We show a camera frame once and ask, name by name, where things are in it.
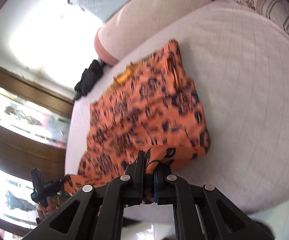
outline silver screw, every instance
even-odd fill
[[[166,177],[166,179],[169,181],[175,181],[177,179],[177,176],[174,174],[170,174]]]
[[[213,191],[215,189],[215,186],[213,186],[212,184],[206,184],[205,189],[207,191]]]
[[[128,181],[130,179],[130,176],[128,174],[125,174],[125,175],[120,176],[120,179],[122,181]]]
[[[83,186],[83,191],[84,191],[84,192],[90,192],[90,191],[92,191],[92,186],[91,186],[91,185],[85,185],[85,186]]]

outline human hand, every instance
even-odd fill
[[[47,216],[49,216],[57,209],[57,204],[56,204],[56,202],[54,201],[53,198],[47,198],[47,202],[48,202],[48,206],[47,207],[44,207],[41,204],[36,206],[36,211],[38,213],[38,217],[39,217],[40,221],[43,221],[44,219],[46,219],[44,213]]]

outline tile floor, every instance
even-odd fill
[[[252,214],[250,217],[271,227],[276,240],[289,240],[289,201]],[[142,222],[123,228],[121,234],[122,240],[162,240],[164,238],[175,239],[173,225]]]

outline folded orange cloth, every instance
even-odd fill
[[[146,173],[159,162],[177,169],[206,155],[210,136],[194,83],[184,73],[178,42],[128,67],[103,97],[90,105],[87,150],[78,175],[65,190],[103,186],[124,174],[138,152],[146,152]]]

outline black cloth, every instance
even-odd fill
[[[76,84],[75,91],[76,97],[74,100],[78,100],[82,96],[86,96],[96,82],[102,77],[103,75],[103,67],[97,60],[94,60],[89,68],[86,68],[81,76],[81,80]]]

